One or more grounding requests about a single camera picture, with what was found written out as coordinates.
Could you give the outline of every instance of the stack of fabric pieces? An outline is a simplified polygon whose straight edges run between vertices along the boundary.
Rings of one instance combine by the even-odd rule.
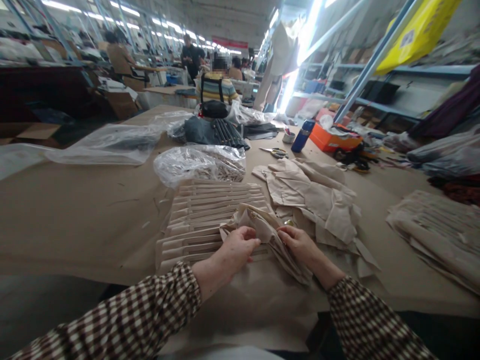
[[[256,166],[252,173],[267,183],[273,204],[278,206],[277,216],[293,220],[324,252],[345,255],[338,265],[349,275],[364,278],[380,270],[357,237],[361,218],[361,210],[354,204],[357,195],[345,186],[345,175],[338,167],[284,158]]]
[[[444,276],[480,295],[480,209],[417,190],[389,209],[392,229]]]
[[[199,179],[178,188],[166,237],[156,243],[156,273],[166,274],[178,261],[193,265],[209,258],[232,230],[244,225],[256,229],[262,242],[251,255],[254,261],[276,258],[299,283],[310,285],[312,274],[278,237],[280,220],[260,185]]]

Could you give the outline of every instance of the yellow bag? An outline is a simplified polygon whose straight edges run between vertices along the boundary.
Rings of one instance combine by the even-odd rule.
[[[462,0],[424,0],[408,22],[375,75],[386,74],[397,66],[414,62],[430,53]],[[388,25],[390,29],[395,19]]]

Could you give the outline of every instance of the black bag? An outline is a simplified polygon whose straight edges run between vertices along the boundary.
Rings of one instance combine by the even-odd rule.
[[[227,105],[217,100],[210,100],[201,103],[203,116],[212,119],[225,119],[229,115]]]
[[[210,100],[204,102],[204,83],[214,83],[218,85],[218,94],[220,100]],[[200,102],[203,116],[212,119],[225,119],[229,115],[227,105],[224,103],[224,93],[222,91],[222,79],[209,79],[205,78],[205,74],[201,75],[201,90],[200,90]]]

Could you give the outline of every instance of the small cup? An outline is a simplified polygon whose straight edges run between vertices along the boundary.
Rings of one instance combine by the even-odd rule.
[[[285,143],[285,144],[293,144],[293,142],[295,141],[295,133],[294,132],[290,132],[290,135],[288,135],[286,132],[283,134],[283,139],[282,141]]]

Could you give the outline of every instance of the black container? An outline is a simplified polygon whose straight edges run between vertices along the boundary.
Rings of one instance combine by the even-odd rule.
[[[370,80],[366,83],[360,97],[378,104],[391,104],[400,85],[390,82]]]

